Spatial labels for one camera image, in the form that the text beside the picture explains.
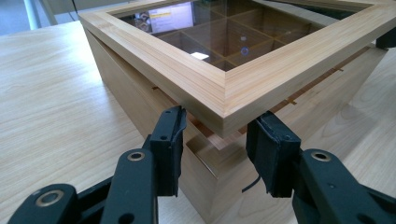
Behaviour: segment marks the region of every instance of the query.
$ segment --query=wooden table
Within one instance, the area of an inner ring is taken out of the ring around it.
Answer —
[[[2,36],[0,59],[1,223],[36,189],[69,183],[82,191],[111,176],[119,155],[143,143],[99,77],[79,22]],[[362,184],[392,197],[395,62],[392,49],[354,99],[303,140],[303,148],[330,150]],[[203,223],[182,193],[160,198],[160,221]],[[290,201],[272,199],[260,182],[217,222],[295,223],[295,218]]]

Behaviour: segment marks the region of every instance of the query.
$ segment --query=floor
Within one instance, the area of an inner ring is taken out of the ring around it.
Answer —
[[[42,27],[50,26],[50,22],[45,16],[43,7],[38,0],[35,0]],[[75,12],[56,15],[58,23],[66,23],[77,20]],[[10,35],[18,32],[30,30],[26,8],[23,0],[0,0],[0,35]]]

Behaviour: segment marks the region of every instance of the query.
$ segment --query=glass top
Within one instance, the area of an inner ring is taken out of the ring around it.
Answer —
[[[224,71],[321,28],[249,0],[190,1],[120,19]]]

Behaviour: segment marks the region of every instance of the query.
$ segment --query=wooden box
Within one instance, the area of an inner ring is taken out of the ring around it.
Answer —
[[[139,1],[80,19],[103,81],[139,132],[151,133],[170,106],[190,112],[179,185],[206,222],[221,222],[257,177],[246,124],[272,110],[302,139],[313,134],[380,62],[385,51],[370,43],[396,26],[396,4],[332,2],[360,11],[336,21],[260,0],[195,1],[192,26],[154,32],[147,12],[181,3]]]

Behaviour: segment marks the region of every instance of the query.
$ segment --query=wooden frame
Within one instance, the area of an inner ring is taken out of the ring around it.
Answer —
[[[86,29],[220,136],[243,127],[396,26],[396,3],[372,5],[223,72],[113,16],[169,2],[175,1],[134,2],[80,17]]]

